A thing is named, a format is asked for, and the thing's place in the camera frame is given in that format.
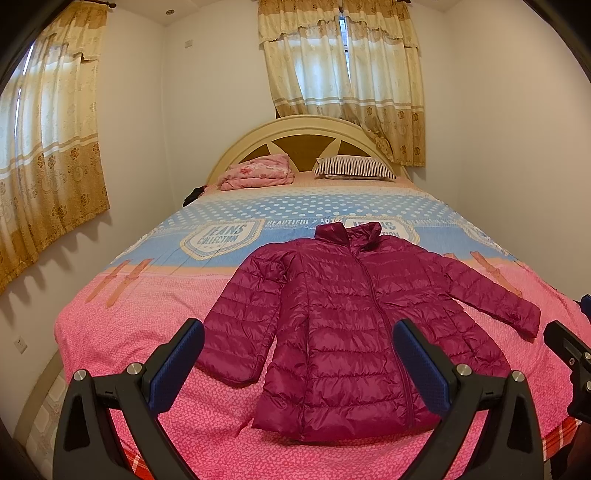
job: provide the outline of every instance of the bed headboard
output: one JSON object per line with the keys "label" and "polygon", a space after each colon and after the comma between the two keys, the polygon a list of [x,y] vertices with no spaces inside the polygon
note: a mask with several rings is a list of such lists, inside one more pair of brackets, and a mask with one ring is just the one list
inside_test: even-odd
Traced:
{"label": "bed headboard", "polygon": [[334,155],[380,158],[397,176],[408,178],[406,169],[392,165],[361,127],[328,116],[293,115],[247,133],[224,153],[207,182],[215,182],[231,165],[276,153],[287,153],[294,171],[310,171],[317,158]]}

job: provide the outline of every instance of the puffer jacket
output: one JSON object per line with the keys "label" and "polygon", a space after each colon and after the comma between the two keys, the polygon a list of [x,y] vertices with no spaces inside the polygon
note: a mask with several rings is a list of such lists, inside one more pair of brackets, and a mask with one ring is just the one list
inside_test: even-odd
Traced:
{"label": "puffer jacket", "polygon": [[455,364],[508,375],[496,343],[453,299],[536,337],[540,310],[464,263],[379,223],[318,226],[314,239],[268,244],[239,267],[204,321],[197,366],[233,385],[256,382],[277,345],[252,427],[306,442],[432,428],[394,351],[410,318]]}

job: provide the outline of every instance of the beige floral curtain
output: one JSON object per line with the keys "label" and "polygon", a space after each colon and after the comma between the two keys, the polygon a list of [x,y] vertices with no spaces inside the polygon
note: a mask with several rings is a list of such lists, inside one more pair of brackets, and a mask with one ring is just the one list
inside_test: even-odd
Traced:
{"label": "beige floral curtain", "polygon": [[423,78],[405,3],[343,0],[359,125],[395,164],[425,166]]}
{"label": "beige floral curtain", "polygon": [[279,115],[345,119],[394,164],[424,166],[423,80],[406,4],[343,0],[342,15],[346,42],[338,1],[260,1],[259,37]]}
{"label": "beige floral curtain", "polygon": [[259,36],[280,116],[344,117],[342,99],[352,93],[339,15],[338,0],[260,1]]}
{"label": "beige floral curtain", "polygon": [[106,5],[74,2],[0,96],[0,292],[62,235],[109,209],[96,127]]}

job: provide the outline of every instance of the striped pillow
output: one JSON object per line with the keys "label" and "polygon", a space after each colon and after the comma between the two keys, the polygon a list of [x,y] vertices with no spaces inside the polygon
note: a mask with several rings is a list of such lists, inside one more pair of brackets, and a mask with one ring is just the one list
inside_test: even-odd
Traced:
{"label": "striped pillow", "polygon": [[318,158],[312,172],[316,177],[324,176],[327,179],[354,177],[365,180],[396,179],[392,170],[382,160],[352,155]]}

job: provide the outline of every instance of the red plaid cloth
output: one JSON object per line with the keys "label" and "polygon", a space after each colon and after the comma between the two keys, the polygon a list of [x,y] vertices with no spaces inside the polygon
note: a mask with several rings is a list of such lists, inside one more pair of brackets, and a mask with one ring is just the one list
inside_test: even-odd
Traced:
{"label": "red plaid cloth", "polygon": [[[577,432],[578,426],[581,422],[571,417],[566,418],[563,422],[558,425],[552,432],[550,432],[546,438],[542,439],[542,447],[544,448],[544,461],[550,460],[558,451],[568,445],[574,439],[574,434]],[[131,453],[127,449],[125,454],[127,460],[131,465],[131,469],[134,471],[136,476],[142,480],[154,480],[154,477],[150,474],[148,467],[142,460],[142,457]]]}

